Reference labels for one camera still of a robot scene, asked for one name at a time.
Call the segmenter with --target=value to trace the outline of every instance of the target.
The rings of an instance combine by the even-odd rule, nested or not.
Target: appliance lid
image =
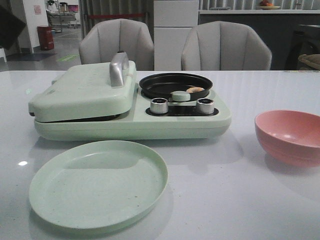
[[[136,64],[122,70],[124,85],[112,86],[110,63],[71,67],[28,104],[42,123],[114,116],[129,111],[136,86]]]

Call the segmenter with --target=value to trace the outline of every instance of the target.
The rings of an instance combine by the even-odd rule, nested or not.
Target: red trash can
[[[39,43],[41,50],[51,50],[54,49],[54,38],[52,37],[52,27],[51,26],[37,26]]]

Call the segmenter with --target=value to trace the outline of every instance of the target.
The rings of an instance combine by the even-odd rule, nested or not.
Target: gray chair
[[[214,21],[194,26],[181,55],[181,68],[199,70],[270,70],[272,53],[249,26]]]
[[[99,22],[79,47],[82,64],[111,62],[118,51],[126,52],[137,70],[153,70],[154,43],[147,25],[140,21],[115,19]]]

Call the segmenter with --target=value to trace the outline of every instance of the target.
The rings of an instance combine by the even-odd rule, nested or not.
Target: silver knob
[[[199,98],[196,101],[195,110],[199,114],[213,114],[215,111],[215,102],[208,98]]]
[[[166,114],[168,112],[168,100],[160,97],[152,99],[150,112],[153,114]]]

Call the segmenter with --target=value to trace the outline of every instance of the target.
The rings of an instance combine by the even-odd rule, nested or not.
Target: white table
[[[0,72],[0,239],[87,239],[56,230],[31,209],[29,186],[54,156],[85,142],[39,137],[28,101],[63,71]],[[156,72],[139,72],[138,79]],[[260,147],[255,116],[272,109],[320,115],[320,72],[201,71],[232,112],[216,139],[139,140],[167,163],[156,207],[108,240],[315,240],[320,167],[282,164]]]

